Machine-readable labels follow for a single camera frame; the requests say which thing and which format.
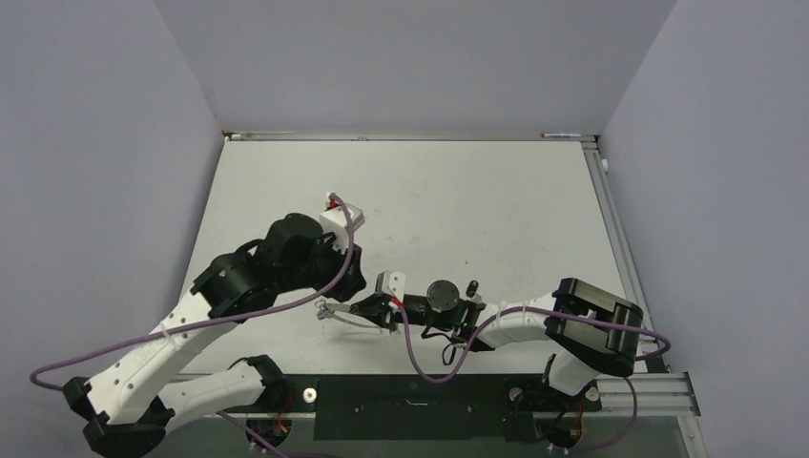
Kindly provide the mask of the black-headed key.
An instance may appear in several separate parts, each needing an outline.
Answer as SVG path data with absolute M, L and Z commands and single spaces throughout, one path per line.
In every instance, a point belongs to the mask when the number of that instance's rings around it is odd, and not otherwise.
M 470 281 L 467 286 L 466 296 L 470 299 L 473 299 L 477 294 L 478 288 L 479 288 L 478 281 Z

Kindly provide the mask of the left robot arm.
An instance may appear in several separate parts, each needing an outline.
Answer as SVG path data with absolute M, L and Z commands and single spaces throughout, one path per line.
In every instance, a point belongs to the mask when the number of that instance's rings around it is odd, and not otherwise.
M 285 293 L 311 289 L 348 300 L 365 287 L 361 248 L 353 241 L 359 214 L 332 204 L 316 218 L 291 213 L 265 237 L 214 258 L 152 334 L 92 377 L 63 385 L 85 421 L 90 449 L 103 457 L 142 457 L 178 427 L 237 406 L 271 410 L 288 401 L 286 378 L 266 355 L 181 382 L 178 373 L 205 348 Z

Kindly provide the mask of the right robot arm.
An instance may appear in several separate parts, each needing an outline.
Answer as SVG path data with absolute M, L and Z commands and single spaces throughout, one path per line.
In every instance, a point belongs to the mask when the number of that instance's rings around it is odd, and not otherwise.
M 455 283 L 438 280 L 423 295 L 406 294 L 403 286 L 403 274 L 384 272 L 374 293 L 347 311 L 388 330 L 401 323 L 420 326 L 422 338 L 445 337 L 470 352 L 554 342 L 561 349 L 550 357 L 539 383 L 541 400 L 552 408 L 566 406 L 600 374 L 633 374 L 643 310 L 585 281 L 564 278 L 544 296 L 499 306 L 483 302 L 477 281 L 462 292 Z

